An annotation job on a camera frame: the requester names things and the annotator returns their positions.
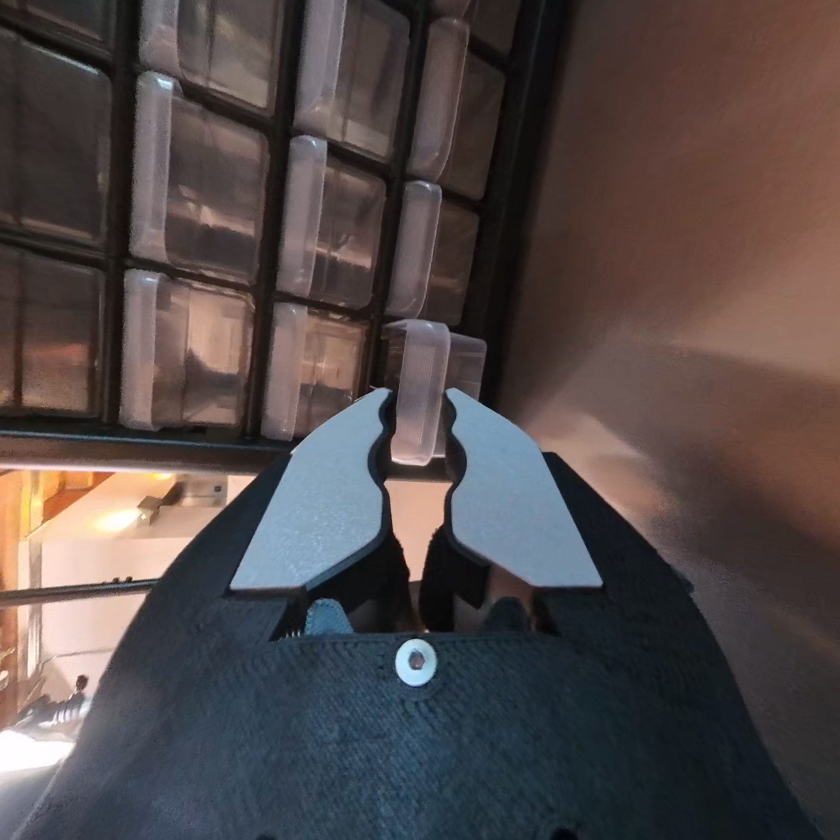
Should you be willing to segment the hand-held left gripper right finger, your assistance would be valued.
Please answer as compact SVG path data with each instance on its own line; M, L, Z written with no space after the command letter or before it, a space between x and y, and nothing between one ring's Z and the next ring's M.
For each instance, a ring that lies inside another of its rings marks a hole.
M603 578L537 443L456 388L445 395L452 485L444 533L445 577L474 611L504 597L596 592Z

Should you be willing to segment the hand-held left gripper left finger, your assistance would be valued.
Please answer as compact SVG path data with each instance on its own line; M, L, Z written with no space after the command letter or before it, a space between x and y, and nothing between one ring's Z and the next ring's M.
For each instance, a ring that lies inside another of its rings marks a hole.
M374 551L391 529L378 463L393 392L378 388L293 450L230 582L233 593L313 592Z

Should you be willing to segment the clear plastic drawer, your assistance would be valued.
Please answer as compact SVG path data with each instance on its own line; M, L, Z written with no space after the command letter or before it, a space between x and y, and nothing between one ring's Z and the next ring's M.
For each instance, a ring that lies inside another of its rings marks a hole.
M382 341L382 382L395 394L392 461L425 467L445 454L440 418L446 391L480 398L487 343L421 319L385 325Z

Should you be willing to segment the black stand pole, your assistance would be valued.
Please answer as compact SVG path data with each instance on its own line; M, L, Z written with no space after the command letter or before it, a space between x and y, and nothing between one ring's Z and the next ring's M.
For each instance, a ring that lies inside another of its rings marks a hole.
M43 605L46 603L73 602L111 596L144 594L159 583L158 579L113 579L101 583L66 584L51 587L30 587L2 591L1 608Z

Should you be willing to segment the black wall spotlight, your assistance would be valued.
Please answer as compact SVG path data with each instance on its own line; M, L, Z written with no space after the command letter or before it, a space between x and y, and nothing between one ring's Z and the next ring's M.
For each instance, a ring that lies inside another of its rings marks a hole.
M227 504L228 477L219 474L173 474L173 483L158 495L147 496L139 503L137 523L150 527L164 512L172 510L217 509Z

